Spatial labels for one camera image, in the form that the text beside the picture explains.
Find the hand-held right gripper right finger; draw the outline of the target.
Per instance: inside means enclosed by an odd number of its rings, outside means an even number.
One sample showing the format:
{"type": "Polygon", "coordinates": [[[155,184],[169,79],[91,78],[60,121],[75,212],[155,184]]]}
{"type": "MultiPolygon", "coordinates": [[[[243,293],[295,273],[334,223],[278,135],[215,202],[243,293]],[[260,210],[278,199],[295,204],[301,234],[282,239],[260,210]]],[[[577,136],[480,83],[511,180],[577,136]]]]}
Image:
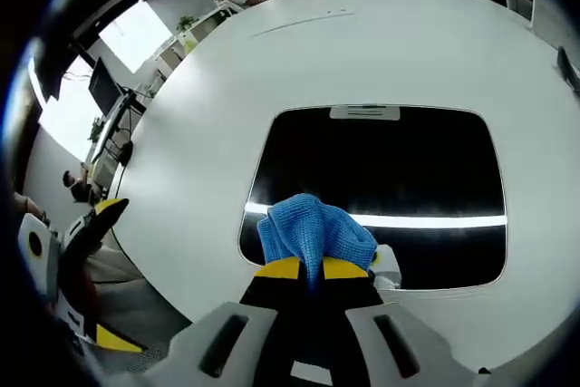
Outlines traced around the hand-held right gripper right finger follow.
{"type": "Polygon", "coordinates": [[[320,297],[324,347],[335,386],[476,386],[478,375],[449,344],[396,303],[384,303],[368,272],[326,256],[320,297]]]}

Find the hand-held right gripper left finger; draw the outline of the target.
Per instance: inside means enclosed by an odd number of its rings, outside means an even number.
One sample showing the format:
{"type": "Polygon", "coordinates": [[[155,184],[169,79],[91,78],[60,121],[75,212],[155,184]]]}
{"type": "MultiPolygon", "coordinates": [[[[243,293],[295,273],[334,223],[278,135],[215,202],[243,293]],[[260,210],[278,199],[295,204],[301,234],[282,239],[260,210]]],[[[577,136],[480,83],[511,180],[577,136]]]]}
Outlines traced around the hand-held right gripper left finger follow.
{"type": "Polygon", "coordinates": [[[305,301],[297,257],[259,269],[241,300],[227,302],[170,342],[169,354],[140,378],[143,386],[268,386],[293,364],[295,310],[305,301]]]}

